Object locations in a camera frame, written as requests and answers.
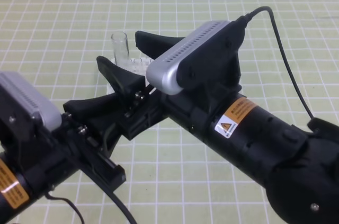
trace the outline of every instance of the glass test tube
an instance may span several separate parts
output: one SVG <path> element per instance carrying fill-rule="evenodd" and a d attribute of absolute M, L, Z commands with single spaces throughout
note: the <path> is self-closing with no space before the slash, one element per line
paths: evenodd
<path fill-rule="evenodd" d="M 113 44 L 115 64 L 128 70 L 130 59 L 127 35 L 124 32 L 114 32 L 111 36 L 111 40 Z"/>

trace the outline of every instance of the camera vent grille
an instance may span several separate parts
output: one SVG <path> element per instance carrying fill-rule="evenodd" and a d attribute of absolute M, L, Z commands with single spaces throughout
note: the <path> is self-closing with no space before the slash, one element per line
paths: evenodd
<path fill-rule="evenodd" d="M 194 45 L 197 41 L 199 41 L 201 38 L 205 37 L 206 34 L 210 33 L 210 31 L 214 30 L 215 27 L 217 27 L 220 24 L 220 22 L 216 22 L 214 25 L 212 25 L 210 28 L 206 29 L 204 32 L 202 32 L 200 35 L 198 35 L 198 37 L 194 38 L 191 42 L 189 42 L 185 47 L 183 47 L 182 49 L 180 49 L 177 53 L 171 55 L 170 57 L 168 57 L 168 59 L 166 60 L 166 62 L 172 62 L 173 60 L 175 60 L 175 58 L 177 58 L 178 56 L 180 56 L 183 52 L 185 52 L 186 50 L 188 50 L 189 48 L 191 48 L 192 45 Z"/>

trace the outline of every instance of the table surface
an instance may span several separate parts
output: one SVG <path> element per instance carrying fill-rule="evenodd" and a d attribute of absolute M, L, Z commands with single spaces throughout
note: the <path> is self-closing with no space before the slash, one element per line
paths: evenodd
<path fill-rule="evenodd" d="M 234 20 L 271 6 L 292 71 L 314 115 L 339 123 L 339 0 L 0 0 L 0 70 L 19 71 L 61 110 L 70 99 L 106 94 L 95 58 L 112 57 L 110 35 L 124 31 L 132 58 L 145 57 L 136 30 L 185 36 L 203 22 Z M 258 15 L 239 52 L 242 93 L 288 123 L 309 120 L 293 89 L 269 18 Z M 127 182 L 116 194 L 139 224 L 279 224 L 264 190 L 197 139 L 166 120 L 112 159 Z M 126 223 L 78 172 L 53 192 L 75 202 L 86 223 Z M 62 202 L 39 200 L 14 222 L 74 224 Z"/>

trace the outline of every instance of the warning label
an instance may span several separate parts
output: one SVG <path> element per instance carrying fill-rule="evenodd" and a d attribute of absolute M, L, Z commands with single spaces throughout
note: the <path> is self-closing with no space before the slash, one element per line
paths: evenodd
<path fill-rule="evenodd" d="M 29 196 L 14 174 L 0 159 L 0 193 L 13 209 L 18 208 Z"/>
<path fill-rule="evenodd" d="M 237 99 L 219 119 L 215 126 L 215 130 L 225 138 L 230 138 L 243 118 L 245 118 L 255 107 L 256 104 L 245 97 Z"/>
<path fill-rule="evenodd" d="M 229 117 L 236 123 L 240 123 L 247 114 L 256 107 L 252 101 L 241 97 L 237 99 L 225 112 L 225 116 Z"/>

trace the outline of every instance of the bolt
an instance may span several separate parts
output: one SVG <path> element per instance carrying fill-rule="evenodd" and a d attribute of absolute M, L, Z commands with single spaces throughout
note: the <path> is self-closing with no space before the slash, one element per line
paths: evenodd
<path fill-rule="evenodd" d="M 319 211 L 319 205 L 317 205 L 316 203 L 311 204 L 311 211 L 312 212 Z"/>
<path fill-rule="evenodd" d="M 137 100 L 143 100 L 145 98 L 145 96 L 142 94 L 142 92 L 137 92 L 136 93 L 136 99 Z"/>
<path fill-rule="evenodd" d="M 87 133 L 87 127 L 86 126 L 79 127 L 79 134 L 85 135 L 86 133 Z"/>
<path fill-rule="evenodd" d="M 11 124 L 13 124 L 13 123 L 16 122 L 16 118 L 10 117 L 8 121 L 9 121 Z"/>

